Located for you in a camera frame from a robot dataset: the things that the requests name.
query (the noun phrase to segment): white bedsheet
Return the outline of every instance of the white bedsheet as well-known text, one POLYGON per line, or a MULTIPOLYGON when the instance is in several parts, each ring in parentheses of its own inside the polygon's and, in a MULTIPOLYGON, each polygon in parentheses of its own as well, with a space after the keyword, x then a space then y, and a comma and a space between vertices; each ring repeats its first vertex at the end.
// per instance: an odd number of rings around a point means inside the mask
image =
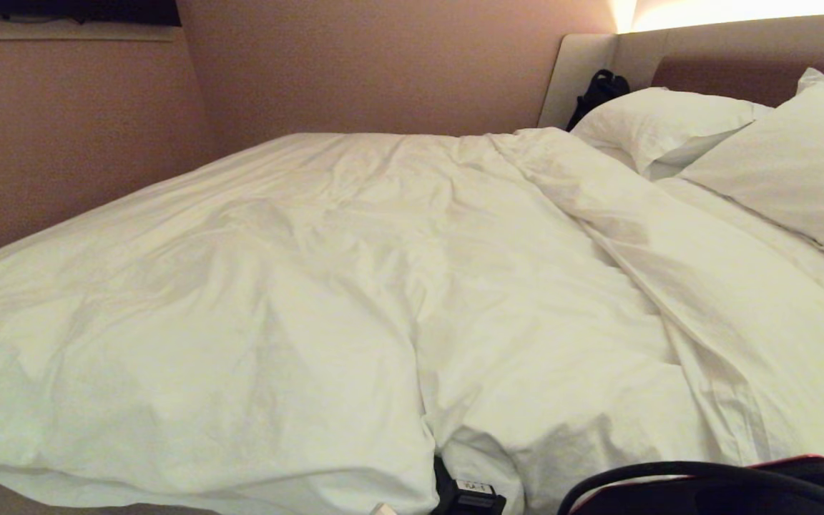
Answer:
POLYGON ((556 129, 286 137, 0 251, 32 498, 415 515, 436 449, 507 514, 824 453, 824 289, 556 129))

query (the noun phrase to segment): label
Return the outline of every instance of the label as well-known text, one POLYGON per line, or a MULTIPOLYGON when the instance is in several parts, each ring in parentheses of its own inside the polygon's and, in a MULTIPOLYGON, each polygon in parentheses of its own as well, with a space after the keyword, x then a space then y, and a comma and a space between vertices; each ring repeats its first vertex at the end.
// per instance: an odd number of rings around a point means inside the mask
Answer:
POLYGON ((476 483, 475 481, 464 481, 461 479, 457 479, 457 488, 467 492, 475 492, 490 496, 494 495, 494 489, 491 487, 491 485, 486 485, 485 483, 476 483))

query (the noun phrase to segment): bag handle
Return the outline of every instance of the bag handle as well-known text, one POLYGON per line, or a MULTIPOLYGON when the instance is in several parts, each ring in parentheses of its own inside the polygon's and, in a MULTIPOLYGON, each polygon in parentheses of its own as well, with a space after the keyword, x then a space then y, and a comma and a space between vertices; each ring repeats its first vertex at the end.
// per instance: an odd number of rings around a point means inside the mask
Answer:
POLYGON ((615 78, 615 73, 612 73, 609 69, 600 69, 596 72, 596 75, 593 75, 593 79, 595 81, 599 81, 599 79, 605 79, 605 81, 611 81, 615 78))
POLYGON ((745 469, 741 466, 720 465, 719 463, 704 463, 697 461, 664 461, 654 463, 639 463, 639 465, 621 466, 596 476, 590 476, 576 484, 568 492, 559 506, 558 515, 569 515, 574 503, 593 489, 609 485, 625 479, 650 476, 709 476, 719 479, 745 482, 749 485, 764 486, 769 489, 783 490, 803 498, 811 499, 824 504, 823 486, 814 485, 802 479, 785 476, 765 470, 745 469))

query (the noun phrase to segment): white pillow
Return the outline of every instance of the white pillow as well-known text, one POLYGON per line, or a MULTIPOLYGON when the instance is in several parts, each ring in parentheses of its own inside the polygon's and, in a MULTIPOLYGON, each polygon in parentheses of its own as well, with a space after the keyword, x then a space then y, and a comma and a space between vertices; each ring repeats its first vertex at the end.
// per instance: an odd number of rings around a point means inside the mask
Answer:
POLYGON ((801 94, 810 86, 824 84, 824 73, 815 68, 807 68, 803 76, 797 81, 797 94, 801 94))
POLYGON ((655 160, 686 166, 771 111, 764 105, 695 92, 647 88, 590 111, 572 134, 596 147, 618 147, 644 173, 655 160))
POLYGON ((804 88, 680 177, 824 245, 824 82, 804 88))

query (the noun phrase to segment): upholstered headboard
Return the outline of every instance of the upholstered headboard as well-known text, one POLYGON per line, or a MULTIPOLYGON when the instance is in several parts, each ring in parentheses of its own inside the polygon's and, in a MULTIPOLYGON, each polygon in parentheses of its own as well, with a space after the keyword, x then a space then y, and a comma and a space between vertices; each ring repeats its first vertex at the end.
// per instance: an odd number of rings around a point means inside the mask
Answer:
POLYGON ((664 57, 651 85, 671 90, 718 94, 777 107, 794 97, 797 79, 813 67, 824 73, 824 62, 793 59, 717 59, 712 57, 664 57))
POLYGON ((824 16, 569 35, 562 40, 538 125, 566 124, 577 95, 599 68, 628 78, 632 90, 656 84, 778 105, 794 95, 808 66, 824 72, 824 16))

